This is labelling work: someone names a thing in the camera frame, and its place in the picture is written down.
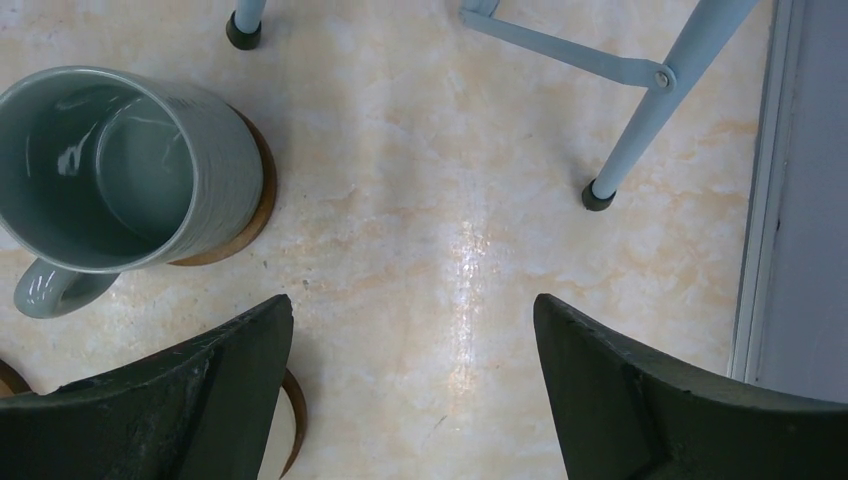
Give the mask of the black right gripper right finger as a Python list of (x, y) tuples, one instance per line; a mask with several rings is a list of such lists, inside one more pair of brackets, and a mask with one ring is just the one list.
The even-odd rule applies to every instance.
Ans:
[(533, 306), (572, 479), (843, 479), (847, 407), (742, 383), (623, 335), (550, 294)]

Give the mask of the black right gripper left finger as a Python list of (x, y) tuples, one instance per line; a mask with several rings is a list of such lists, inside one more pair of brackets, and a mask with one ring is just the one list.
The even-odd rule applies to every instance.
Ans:
[(1, 402), (5, 479), (253, 479), (292, 345), (276, 295), (120, 368)]

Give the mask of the brown wooden coaster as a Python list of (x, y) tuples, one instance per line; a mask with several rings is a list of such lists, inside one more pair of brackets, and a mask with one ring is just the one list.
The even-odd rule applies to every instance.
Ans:
[(302, 448), (308, 423), (303, 391), (287, 369), (280, 387), (258, 479), (282, 479)]
[(234, 107), (231, 107), (231, 109), (238, 114), (247, 126), (257, 145), (261, 158), (263, 184), (256, 210), (244, 229), (228, 243), (191, 257), (170, 262), (170, 265), (198, 267), (225, 260), (244, 250), (255, 241), (273, 214), (278, 193), (278, 177), (272, 150), (258, 127), (238, 109)]

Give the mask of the grey blue mug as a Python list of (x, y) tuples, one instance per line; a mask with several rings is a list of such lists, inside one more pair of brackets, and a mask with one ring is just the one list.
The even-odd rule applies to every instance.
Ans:
[(68, 314), (123, 272), (228, 244), (263, 186), (247, 123), (202, 89), (66, 66), (2, 94), (1, 222), (35, 256), (14, 292), (28, 317)]

